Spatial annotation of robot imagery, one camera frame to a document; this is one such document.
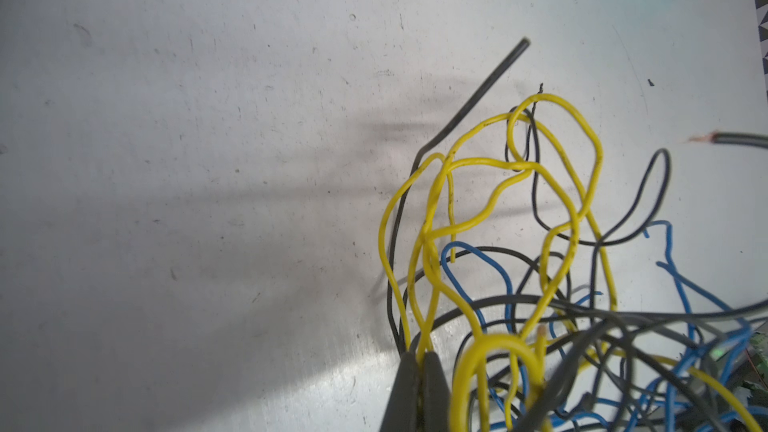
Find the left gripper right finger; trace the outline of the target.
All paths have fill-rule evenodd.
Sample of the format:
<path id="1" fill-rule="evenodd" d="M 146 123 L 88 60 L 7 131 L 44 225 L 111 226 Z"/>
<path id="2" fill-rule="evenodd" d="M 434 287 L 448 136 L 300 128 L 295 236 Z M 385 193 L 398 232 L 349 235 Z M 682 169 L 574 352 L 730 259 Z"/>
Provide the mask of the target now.
<path id="1" fill-rule="evenodd" d="M 451 394 L 438 354 L 426 352 L 422 366 L 422 430 L 448 432 Z"/>

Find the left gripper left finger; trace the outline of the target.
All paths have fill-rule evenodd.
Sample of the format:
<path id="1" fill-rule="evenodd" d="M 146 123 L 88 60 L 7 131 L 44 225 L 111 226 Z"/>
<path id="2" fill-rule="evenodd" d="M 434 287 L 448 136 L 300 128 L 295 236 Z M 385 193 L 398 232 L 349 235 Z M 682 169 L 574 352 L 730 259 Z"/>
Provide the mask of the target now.
<path id="1" fill-rule="evenodd" d="M 419 423 L 420 368 L 415 354 L 401 358 L 380 426 L 381 432 L 415 432 Z"/>

